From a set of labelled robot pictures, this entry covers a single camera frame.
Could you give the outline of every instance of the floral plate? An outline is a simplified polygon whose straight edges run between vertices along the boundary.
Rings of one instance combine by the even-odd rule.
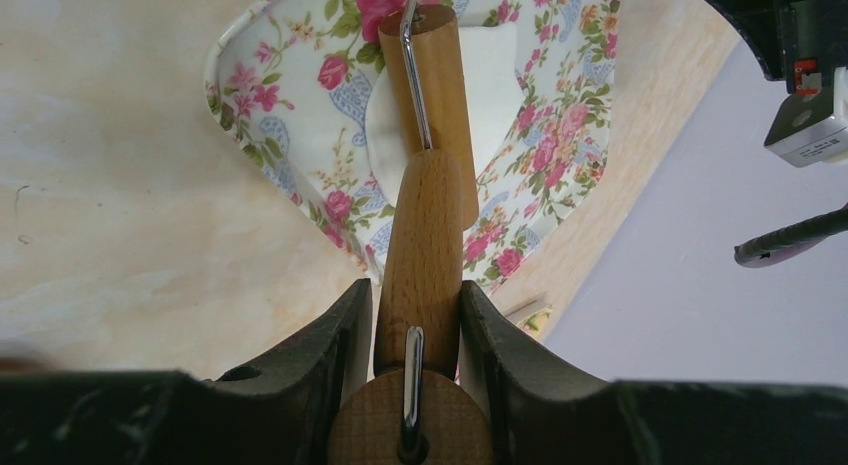
[[[374,179],[365,107],[385,66],[377,26],[406,0],[260,0],[214,44],[215,120],[268,178],[380,280],[394,209]],[[604,173],[619,0],[419,0],[460,25],[516,22],[525,101],[477,178],[465,278],[497,287]]]

